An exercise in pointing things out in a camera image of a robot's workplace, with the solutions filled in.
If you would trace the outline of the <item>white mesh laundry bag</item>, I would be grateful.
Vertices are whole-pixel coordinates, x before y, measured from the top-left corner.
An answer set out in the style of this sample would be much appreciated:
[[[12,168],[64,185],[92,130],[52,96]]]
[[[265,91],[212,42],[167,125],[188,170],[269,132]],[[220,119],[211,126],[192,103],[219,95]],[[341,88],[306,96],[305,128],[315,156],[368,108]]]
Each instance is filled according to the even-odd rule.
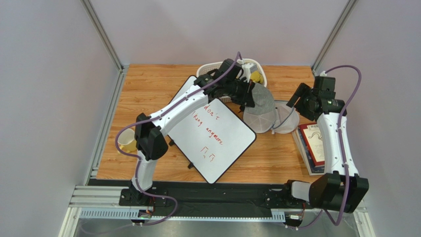
[[[287,106],[287,101],[275,100],[274,109],[262,115],[243,112],[243,121],[255,133],[271,131],[272,134],[293,132],[299,124],[299,114],[294,108]]]

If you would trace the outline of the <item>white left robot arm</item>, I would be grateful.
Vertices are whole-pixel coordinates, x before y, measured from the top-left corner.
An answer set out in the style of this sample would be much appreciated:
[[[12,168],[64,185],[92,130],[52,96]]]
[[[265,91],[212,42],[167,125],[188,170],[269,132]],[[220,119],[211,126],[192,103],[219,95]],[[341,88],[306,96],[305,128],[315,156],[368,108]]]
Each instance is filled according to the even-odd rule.
[[[139,114],[135,123],[119,131],[117,138],[129,128],[135,128],[136,153],[118,150],[137,159],[131,185],[122,190],[119,204],[148,205],[152,204],[155,198],[167,199],[168,196],[151,194],[147,190],[152,187],[157,160],[168,151],[165,140],[168,133],[190,113],[223,96],[230,97],[233,103],[243,109],[255,107],[252,90],[256,85],[252,79],[245,77],[245,70],[236,59],[226,59],[219,68],[196,77],[193,85],[175,101],[149,116]]]

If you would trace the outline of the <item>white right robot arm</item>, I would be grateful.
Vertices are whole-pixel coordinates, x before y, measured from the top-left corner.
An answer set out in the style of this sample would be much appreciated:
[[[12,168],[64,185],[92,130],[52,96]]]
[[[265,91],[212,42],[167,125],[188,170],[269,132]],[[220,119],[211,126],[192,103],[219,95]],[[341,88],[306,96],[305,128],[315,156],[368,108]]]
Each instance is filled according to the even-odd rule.
[[[336,79],[316,76],[312,87],[301,83],[287,106],[320,129],[325,154],[325,173],[313,183],[288,180],[280,191],[287,206],[304,202],[314,208],[352,213],[369,190],[359,175],[347,140],[347,104],[335,98]]]

